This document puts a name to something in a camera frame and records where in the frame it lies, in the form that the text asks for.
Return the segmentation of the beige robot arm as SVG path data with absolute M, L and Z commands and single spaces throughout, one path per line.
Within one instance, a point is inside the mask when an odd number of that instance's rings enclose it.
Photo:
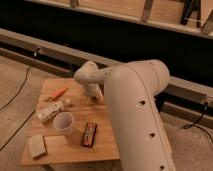
M 155 96 L 170 80 L 163 62 L 134 61 L 100 69 L 88 61 L 75 72 L 74 79 L 84 87 L 104 86 L 104 101 L 123 171 L 176 171 L 155 103 Z

